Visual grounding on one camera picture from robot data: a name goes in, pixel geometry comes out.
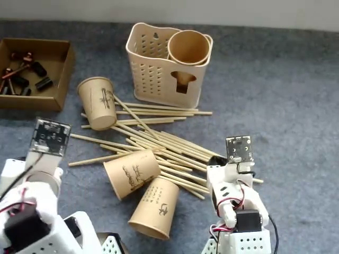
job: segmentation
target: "brown cardboard tray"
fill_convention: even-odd
[[[7,67],[15,70],[20,61],[11,61],[11,52],[32,52],[33,60],[46,69],[54,85],[37,91],[35,84],[42,80],[31,70],[24,70],[20,76],[29,80],[30,96],[0,95],[0,108],[17,108],[43,111],[61,111],[64,107],[68,84],[74,65],[74,51],[69,41],[5,38],[0,42],[0,70]],[[21,87],[13,84],[16,93]]]

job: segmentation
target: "black plastic part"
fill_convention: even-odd
[[[17,157],[15,159],[16,160],[21,160],[21,161],[26,161],[26,156]]]
[[[223,167],[227,164],[227,158],[221,156],[212,156],[207,163],[207,166],[220,166]]]
[[[26,205],[25,209],[5,223],[5,235],[12,244],[12,248],[19,252],[32,243],[47,236],[50,226],[40,220],[36,205]]]
[[[27,79],[17,75],[12,76],[11,81],[21,87],[27,87],[30,84],[30,82]]]
[[[214,209],[217,210],[217,198],[216,198],[216,194],[214,193],[214,190],[212,192],[212,202],[213,202]]]
[[[236,232],[257,232],[261,231],[261,218],[258,210],[236,210],[237,224]]]
[[[8,86],[4,86],[4,88],[2,88],[1,90],[1,95],[8,95],[10,94],[10,89]]]
[[[53,85],[53,81],[49,77],[46,77],[43,80],[37,82],[35,84],[35,87],[37,88],[38,91],[42,91],[52,85]]]
[[[32,90],[28,87],[25,87],[24,89],[21,90],[20,95],[21,96],[30,96],[32,93]]]
[[[32,63],[31,68],[41,78],[47,75],[47,71],[39,62]]]
[[[81,236],[80,229],[76,224],[76,219],[74,217],[69,217],[65,219],[64,222],[66,223],[74,238],[78,238],[79,236]]]

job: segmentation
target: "brown paper cup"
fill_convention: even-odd
[[[179,187],[162,178],[148,186],[128,224],[149,237],[168,240]]]
[[[113,84],[109,79],[88,78],[78,85],[78,94],[93,130],[106,130],[116,123]]]
[[[182,65],[200,65],[210,54],[210,42],[202,33],[184,30],[168,41],[169,58]]]
[[[160,174],[151,150],[143,150],[104,162],[104,167],[119,200]]]

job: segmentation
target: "perforated basket wall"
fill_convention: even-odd
[[[145,23],[133,26],[126,50],[138,99],[177,107],[197,107],[210,55],[199,66],[185,66],[168,60],[168,41],[179,31]],[[208,35],[206,37],[212,49],[213,39]],[[171,75],[175,71],[187,72],[196,77],[195,81],[189,82],[186,93],[177,92],[177,79]]]

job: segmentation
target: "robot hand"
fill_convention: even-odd
[[[227,159],[212,157],[207,166],[207,183],[221,221],[210,227],[212,239],[206,245],[217,254],[270,254],[270,232],[265,229],[269,213],[253,190],[254,166],[251,137],[226,139]]]
[[[70,126],[38,119],[26,161],[7,159],[0,177],[0,248],[7,254],[125,254],[117,234],[103,246],[85,212],[57,213]]]

